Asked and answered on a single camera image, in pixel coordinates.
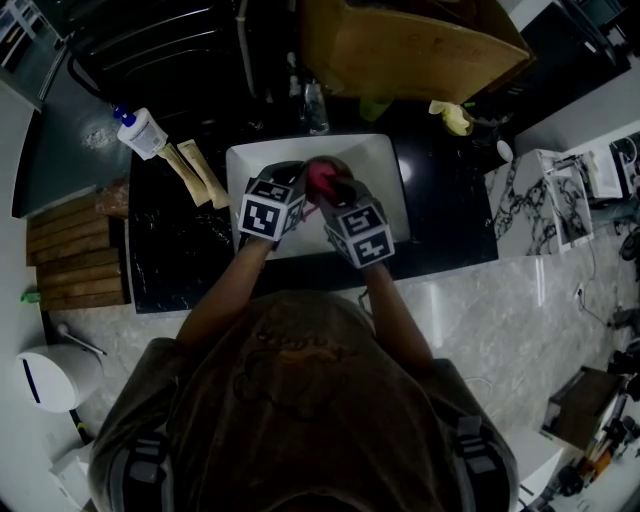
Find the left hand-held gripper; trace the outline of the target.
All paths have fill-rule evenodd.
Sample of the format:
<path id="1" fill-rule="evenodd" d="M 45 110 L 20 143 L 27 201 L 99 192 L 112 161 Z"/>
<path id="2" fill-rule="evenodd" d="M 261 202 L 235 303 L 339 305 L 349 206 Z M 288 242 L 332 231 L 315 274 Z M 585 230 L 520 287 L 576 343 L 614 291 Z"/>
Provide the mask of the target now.
<path id="1" fill-rule="evenodd" d="M 265 167 L 249 180 L 241 205 L 239 231 L 279 242 L 302 218 L 307 182 L 306 162 L 285 161 Z"/>

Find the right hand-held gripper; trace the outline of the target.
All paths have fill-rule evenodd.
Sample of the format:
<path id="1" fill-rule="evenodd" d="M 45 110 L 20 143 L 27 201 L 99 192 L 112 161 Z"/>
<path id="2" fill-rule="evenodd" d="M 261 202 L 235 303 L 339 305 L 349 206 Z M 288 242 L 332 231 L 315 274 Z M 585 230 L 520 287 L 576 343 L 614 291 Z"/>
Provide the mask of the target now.
<path id="1" fill-rule="evenodd" d="M 381 203 L 360 181 L 334 178 L 318 197 L 329 242 L 356 269 L 395 254 L 391 229 Z"/>

